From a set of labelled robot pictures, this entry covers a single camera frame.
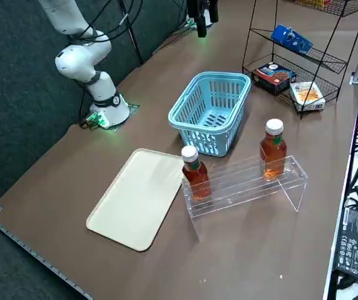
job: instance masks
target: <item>white bottle cap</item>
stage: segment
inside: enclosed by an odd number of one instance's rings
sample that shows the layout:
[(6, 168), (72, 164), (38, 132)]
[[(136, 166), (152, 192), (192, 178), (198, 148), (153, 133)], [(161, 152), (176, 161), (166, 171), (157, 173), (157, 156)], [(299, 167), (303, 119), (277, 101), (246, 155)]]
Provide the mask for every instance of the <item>white bottle cap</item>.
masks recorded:
[(284, 123), (280, 119), (271, 119), (267, 121), (265, 125), (265, 131), (268, 134), (277, 136), (284, 131)]
[(198, 151), (195, 146), (185, 146), (182, 148), (182, 158), (189, 163), (198, 159)]

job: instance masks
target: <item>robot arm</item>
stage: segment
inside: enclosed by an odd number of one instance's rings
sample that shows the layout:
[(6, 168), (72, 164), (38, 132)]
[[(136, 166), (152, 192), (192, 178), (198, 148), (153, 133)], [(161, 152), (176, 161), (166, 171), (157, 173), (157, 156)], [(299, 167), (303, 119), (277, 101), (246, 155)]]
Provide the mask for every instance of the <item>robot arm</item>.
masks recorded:
[(86, 84), (93, 97), (90, 111), (101, 118), (100, 126), (108, 128), (122, 123), (129, 116), (129, 108), (116, 90), (108, 73), (96, 71), (95, 65), (111, 51), (108, 36), (93, 29), (81, 14), (74, 0), (39, 0), (48, 19), (58, 32), (71, 36), (92, 38), (98, 42), (71, 44), (55, 57), (58, 71), (70, 79)]

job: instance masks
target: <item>sauce bottle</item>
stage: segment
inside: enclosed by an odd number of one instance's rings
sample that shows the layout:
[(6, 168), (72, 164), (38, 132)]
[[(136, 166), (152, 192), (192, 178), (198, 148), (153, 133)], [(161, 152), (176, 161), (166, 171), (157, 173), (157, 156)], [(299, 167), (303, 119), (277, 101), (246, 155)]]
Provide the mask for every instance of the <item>sauce bottle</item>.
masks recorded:
[(183, 174), (189, 180), (195, 202), (204, 202), (211, 196), (211, 185), (208, 178), (207, 168), (198, 158), (195, 146), (185, 146), (182, 149), (182, 158), (185, 162)]
[(273, 180), (284, 172), (285, 160), (283, 158), (286, 157), (287, 147), (282, 138), (283, 131), (284, 123), (279, 119), (268, 120), (265, 125), (265, 137), (260, 143), (260, 157), (262, 162), (265, 162), (264, 179)]

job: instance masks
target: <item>brown table surface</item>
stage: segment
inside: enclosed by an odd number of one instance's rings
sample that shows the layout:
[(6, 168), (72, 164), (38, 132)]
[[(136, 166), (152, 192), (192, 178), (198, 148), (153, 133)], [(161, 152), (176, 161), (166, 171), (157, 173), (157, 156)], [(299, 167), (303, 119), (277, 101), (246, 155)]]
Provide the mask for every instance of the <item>brown table surface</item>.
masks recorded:
[[(272, 3), (257, 2), (261, 22), (273, 12)], [(179, 192), (143, 253), (86, 229), (89, 213), (135, 149), (180, 153), (182, 141), (168, 124), (168, 112), (199, 72), (240, 71), (252, 3), (221, 1), (221, 21), (206, 39), (192, 33), (134, 70), (119, 88), (129, 103), (140, 104), (139, 111), (116, 133), (71, 126), (0, 199), (0, 224), (95, 299), (321, 298), (358, 103), (358, 88), (347, 83), (336, 106), (301, 121), (291, 107), (253, 87), (249, 117), (228, 155), (202, 156), (208, 167), (254, 156), (266, 120), (282, 119), (288, 154), (310, 178), (298, 214), (279, 213), (272, 199), (237, 206), (218, 212), (216, 230), (199, 243)], [(300, 31), (313, 22), (314, 44), (325, 46), (333, 16), (291, 3), (280, 9)], [(306, 16), (312, 21), (305, 22)], [(343, 28), (357, 28), (358, 17), (351, 18)], [(346, 31), (335, 41), (340, 57), (347, 58), (344, 48), (353, 34)], [(261, 56), (260, 44), (251, 45)]]

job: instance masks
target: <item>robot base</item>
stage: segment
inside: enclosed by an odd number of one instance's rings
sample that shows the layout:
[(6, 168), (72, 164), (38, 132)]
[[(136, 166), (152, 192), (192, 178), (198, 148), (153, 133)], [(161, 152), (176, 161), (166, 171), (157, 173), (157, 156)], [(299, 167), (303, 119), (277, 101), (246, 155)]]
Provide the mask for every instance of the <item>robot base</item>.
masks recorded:
[(129, 117), (129, 106), (120, 95), (121, 102), (117, 107), (107, 106), (99, 107), (94, 103), (90, 106), (90, 111), (101, 116), (99, 126), (104, 129), (108, 129), (112, 126), (119, 125), (125, 122)]

